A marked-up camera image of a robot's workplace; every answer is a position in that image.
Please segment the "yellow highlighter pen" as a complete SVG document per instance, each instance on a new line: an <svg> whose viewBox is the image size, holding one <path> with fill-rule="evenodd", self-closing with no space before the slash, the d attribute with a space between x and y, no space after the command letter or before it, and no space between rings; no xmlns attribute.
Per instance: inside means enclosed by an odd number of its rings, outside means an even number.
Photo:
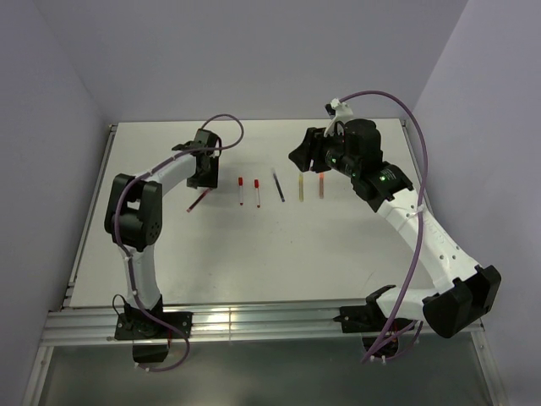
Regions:
<svg viewBox="0 0 541 406"><path fill-rule="evenodd" d="M304 201L303 173L299 173L298 175L298 199L299 202Z"/></svg>

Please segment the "pink pen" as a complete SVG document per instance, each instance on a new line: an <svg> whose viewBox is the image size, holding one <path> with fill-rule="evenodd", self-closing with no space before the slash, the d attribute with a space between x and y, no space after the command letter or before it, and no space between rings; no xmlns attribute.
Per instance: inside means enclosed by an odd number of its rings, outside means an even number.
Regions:
<svg viewBox="0 0 541 406"><path fill-rule="evenodd" d="M186 209L187 213L190 213L210 192L212 191L211 188L205 189L198 197L197 199Z"/></svg>

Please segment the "orange red pen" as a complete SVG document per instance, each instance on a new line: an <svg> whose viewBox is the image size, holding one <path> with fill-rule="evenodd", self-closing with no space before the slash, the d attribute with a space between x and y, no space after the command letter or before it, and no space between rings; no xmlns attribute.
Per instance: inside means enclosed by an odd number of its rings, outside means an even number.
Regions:
<svg viewBox="0 0 541 406"><path fill-rule="evenodd" d="M319 198L325 198L325 173L319 173Z"/></svg>

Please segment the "purple pen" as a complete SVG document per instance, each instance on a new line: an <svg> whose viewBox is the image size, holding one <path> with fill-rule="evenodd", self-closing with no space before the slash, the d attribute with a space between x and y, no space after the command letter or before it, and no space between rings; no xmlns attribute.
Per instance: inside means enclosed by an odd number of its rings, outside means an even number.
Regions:
<svg viewBox="0 0 541 406"><path fill-rule="evenodd" d="M277 172L276 172L276 170L274 168L271 169L271 174L272 174L272 178L274 180L275 186L276 186L277 193L278 193L278 195L280 197L280 200L281 200L282 203L285 203L285 201L286 201L285 195L283 193L279 178L277 176Z"/></svg>

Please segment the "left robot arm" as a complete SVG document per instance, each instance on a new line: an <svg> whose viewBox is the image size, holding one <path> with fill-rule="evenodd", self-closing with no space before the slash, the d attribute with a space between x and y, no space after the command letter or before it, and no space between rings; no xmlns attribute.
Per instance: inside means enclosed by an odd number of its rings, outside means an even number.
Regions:
<svg viewBox="0 0 541 406"><path fill-rule="evenodd" d="M184 182L189 188L217 188L221 137L198 129L193 140L172 148L164 162L112 181L104 228L123 255L128 284L118 329L130 337L188 337L191 314L166 314L156 281L155 245L163 229L163 198Z"/></svg>

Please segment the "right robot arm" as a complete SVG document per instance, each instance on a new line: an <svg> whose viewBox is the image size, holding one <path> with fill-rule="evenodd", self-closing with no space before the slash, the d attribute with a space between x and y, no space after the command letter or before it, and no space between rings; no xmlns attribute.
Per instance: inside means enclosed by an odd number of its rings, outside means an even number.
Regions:
<svg viewBox="0 0 541 406"><path fill-rule="evenodd" d="M411 289L403 283L372 293L365 311L371 327L385 329L397 317L423 321L450 338L491 311L500 272L462 250L419 202L413 182L385 161L374 122L353 119L327 129L309 128L288 157L303 173L336 170L347 176L356 195L397 231L430 276L432 288Z"/></svg>

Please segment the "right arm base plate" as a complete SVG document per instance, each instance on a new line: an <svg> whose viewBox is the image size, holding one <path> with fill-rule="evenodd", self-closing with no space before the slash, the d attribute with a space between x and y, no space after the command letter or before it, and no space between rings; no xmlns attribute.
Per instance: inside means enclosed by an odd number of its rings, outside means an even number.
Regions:
<svg viewBox="0 0 541 406"><path fill-rule="evenodd" d="M364 304L340 307L333 321L341 325L343 333L361 333L385 330L387 319L377 307Z"/></svg>

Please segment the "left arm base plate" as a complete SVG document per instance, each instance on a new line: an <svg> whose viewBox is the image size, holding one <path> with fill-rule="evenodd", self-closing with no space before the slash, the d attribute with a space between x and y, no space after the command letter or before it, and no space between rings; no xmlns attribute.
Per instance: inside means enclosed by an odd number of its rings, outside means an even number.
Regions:
<svg viewBox="0 0 541 406"><path fill-rule="evenodd" d="M189 337L193 321L192 312L166 312L161 320L181 333L172 331L146 316L135 317L122 313L117 319L114 339L118 341L150 340Z"/></svg>

